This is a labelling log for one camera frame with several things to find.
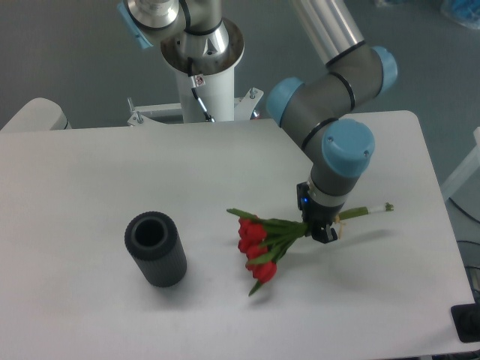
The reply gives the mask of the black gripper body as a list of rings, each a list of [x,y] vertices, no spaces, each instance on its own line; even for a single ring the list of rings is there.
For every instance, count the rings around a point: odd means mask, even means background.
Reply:
[[[296,185],[297,205],[304,222],[331,225],[340,212],[347,196],[331,196],[320,191],[313,183]]]

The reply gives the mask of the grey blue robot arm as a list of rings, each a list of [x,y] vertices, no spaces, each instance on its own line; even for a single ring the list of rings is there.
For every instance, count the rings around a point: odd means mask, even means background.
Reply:
[[[393,55],[368,46],[342,1],[294,1],[292,8],[328,73],[310,84],[290,77],[266,101],[268,114],[312,163],[297,187],[308,234],[337,239],[333,223],[374,153],[370,129],[346,114],[397,79]],[[219,1],[121,1],[118,11],[144,49],[158,47],[173,69],[184,122],[249,119],[260,95],[234,100],[234,69],[245,42]]]

